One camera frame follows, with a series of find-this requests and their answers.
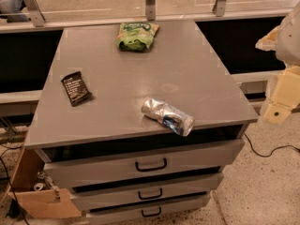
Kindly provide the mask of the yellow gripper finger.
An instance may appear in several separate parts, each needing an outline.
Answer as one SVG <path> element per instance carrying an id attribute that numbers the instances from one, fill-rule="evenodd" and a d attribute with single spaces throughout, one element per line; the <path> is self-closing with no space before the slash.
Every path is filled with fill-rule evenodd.
<path id="1" fill-rule="evenodd" d="M 255 44 L 255 48 L 262 51 L 274 51 L 277 47 L 278 27 L 272 29 L 267 35 L 260 38 Z"/>
<path id="2" fill-rule="evenodd" d="M 300 104 L 300 67 L 286 67 L 267 84 L 263 120 L 280 125 Z"/>

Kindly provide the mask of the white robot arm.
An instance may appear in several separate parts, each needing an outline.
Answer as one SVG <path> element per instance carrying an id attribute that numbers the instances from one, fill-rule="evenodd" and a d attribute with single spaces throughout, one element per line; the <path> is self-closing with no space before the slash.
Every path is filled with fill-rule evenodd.
<path id="1" fill-rule="evenodd" d="M 255 47 L 274 51 L 277 60 L 286 66 L 268 81 L 267 99 L 261 108 L 263 121 L 280 125 L 300 104 L 300 2 Z"/>

